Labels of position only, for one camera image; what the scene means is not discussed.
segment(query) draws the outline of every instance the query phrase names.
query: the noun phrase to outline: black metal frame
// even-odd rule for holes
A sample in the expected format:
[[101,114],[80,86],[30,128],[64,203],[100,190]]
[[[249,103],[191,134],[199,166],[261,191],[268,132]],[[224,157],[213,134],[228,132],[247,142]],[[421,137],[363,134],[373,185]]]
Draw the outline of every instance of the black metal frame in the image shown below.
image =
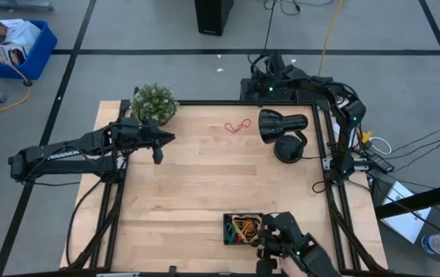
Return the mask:
[[[235,100],[235,101],[184,100],[184,101],[179,101],[179,103],[181,105],[259,106],[259,102],[248,102],[248,101],[238,101],[238,100]],[[294,103],[294,102],[290,102],[290,101],[287,101],[287,102],[285,102],[285,101],[264,101],[263,105],[290,105],[290,106],[298,105],[298,106],[305,106],[305,107],[311,108],[314,123],[315,123],[315,130],[316,130],[316,138],[318,141],[319,155],[322,158],[326,157],[325,142],[324,142],[323,134],[322,134],[322,126],[321,126],[321,121],[320,121],[320,117],[319,117],[318,106],[315,101],[300,101],[299,103]],[[123,117],[125,115],[127,107],[129,107],[129,100],[121,100],[119,115],[118,115],[119,117]],[[335,136],[332,131],[332,120],[331,120],[331,115],[330,115],[329,111],[324,111],[324,116],[325,116],[325,124],[327,127],[327,132],[328,132],[328,140],[329,140],[329,142],[335,142]],[[332,191],[331,183],[330,183],[330,180],[328,179],[328,176],[326,176],[326,174],[324,174],[322,160],[321,160],[321,168],[322,168],[322,173],[323,173],[323,177],[324,177],[324,181],[325,181],[325,186],[327,188],[326,189],[326,198],[327,198],[327,203],[328,203],[328,209],[330,209],[331,208],[330,203],[335,202],[335,195]],[[109,272],[111,272],[110,268],[112,266],[112,257],[113,257],[114,250],[115,250],[115,240],[116,240],[116,236],[117,236],[119,213],[120,213],[120,207],[121,207],[121,203],[122,203],[122,195],[124,192],[125,172],[126,171],[127,171],[127,167],[126,167],[126,169],[124,169],[124,172],[123,172],[124,176],[122,178],[122,181],[117,184],[118,188],[117,188],[117,192],[116,192],[115,202],[117,202],[119,204],[119,210],[118,210],[117,216],[113,219],[111,226],[110,226],[110,232],[109,232],[109,237],[108,237],[108,246],[107,246],[107,250],[105,253],[105,262],[104,262],[103,267],[97,267],[98,256],[99,256],[99,253],[101,250],[100,249],[101,242],[99,240],[97,243],[97,246],[95,247],[95,249],[90,257],[90,263],[89,263],[88,269],[65,269],[65,270],[61,270],[59,272],[40,272],[40,273],[24,274],[24,275],[17,275],[17,276],[26,276],[26,277],[64,276],[64,275],[84,276],[84,275],[88,275],[90,272],[91,273],[96,273],[96,272],[109,273]],[[112,185],[113,184],[110,184],[110,183],[105,184],[104,192],[102,194],[102,203],[101,203],[101,207],[100,207],[99,214],[98,214],[97,230],[102,229],[102,227],[104,225],[104,221],[107,216],[108,206],[110,205],[109,200],[110,200],[110,196],[111,196]],[[348,198],[346,195],[345,188],[343,186],[339,186],[338,194],[339,194],[340,203],[342,206],[342,214],[345,217],[345,222],[348,224],[350,229],[353,231],[350,210],[348,207]],[[340,230],[339,230],[338,224],[336,223],[336,221],[333,218],[331,218],[331,225],[332,225],[333,241],[334,241],[334,245],[335,245],[335,254],[336,254],[336,258],[337,258],[337,262],[338,262],[338,270],[340,272],[342,272],[342,271],[345,271],[348,269],[345,266],[345,255],[343,252]],[[359,263],[358,255],[351,245],[349,245],[349,247],[350,247],[350,251],[352,254],[352,264],[354,266],[353,269],[360,270],[360,263]],[[164,274],[165,274],[164,272],[140,272],[140,276],[157,276],[157,275],[164,275]],[[218,273],[191,273],[191,274],[177,273],[176,275],[180,275],[180,276],[189,276],[189,275],[217,276]],[[235,275],[236,276],[254,276],[255,274],[253,273],[253,274],[235,274]]]

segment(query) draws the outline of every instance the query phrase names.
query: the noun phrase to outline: green plant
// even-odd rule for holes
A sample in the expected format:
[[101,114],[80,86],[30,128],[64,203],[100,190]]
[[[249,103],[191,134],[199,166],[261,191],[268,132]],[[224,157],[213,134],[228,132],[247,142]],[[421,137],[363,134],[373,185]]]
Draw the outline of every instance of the green plant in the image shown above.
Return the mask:
[[165,125],[174,116],[178,107],[179,103],[174,99],[172,90],[157,83],[145,85],[139,90],[135,88],[135,96],[131,101],[133,115],[139,121],[145,116],[150,116],[160,126]]

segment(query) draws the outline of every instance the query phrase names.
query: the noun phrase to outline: wooden table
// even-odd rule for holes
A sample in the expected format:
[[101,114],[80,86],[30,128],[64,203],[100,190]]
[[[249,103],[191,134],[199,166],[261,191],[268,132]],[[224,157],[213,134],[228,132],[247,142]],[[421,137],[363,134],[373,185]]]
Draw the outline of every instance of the wooden table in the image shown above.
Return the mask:
[[[95,128],[115,121],[119,105],[101,102]],[[306,115],[304,156],[318,156],[309,107],[269,108],[284,115]],[[222,215],[226,212],[290,211],[302,232],[310,232],[336,266],[326,196],[312,191],[312,184],[322,180],[320,161],[281,163],[273,154],[273,145],[265,145],[259,136],[258,114],[256,106],[182,106],[163,128],[175,133],[176,139],[162,149],[161,165],[153,164],[151,150],[132,154],[112,271],[167,272],[170,265],[176,265],[179,272],[255,272],[254,248],[223,245]],[[251,119],[249,128],[235,134],[224,129],[226,122],[237,126],[244,118]],[[322,129],[326,130],[323,120]],[[97,181],[94,175],[83,175],[77,201]],[[365,184],[365,174],[355,173],[352,181]],[[386,267],[370,193],[350,183],[346,188],[355,234]],[[72,260],[95,233],[102,190],[103,185],[82,203],[75,217]],[[347,268],[351,268],[344,235],[342,244]],[[99,265],[103,265],[106,245],[104,238]]]

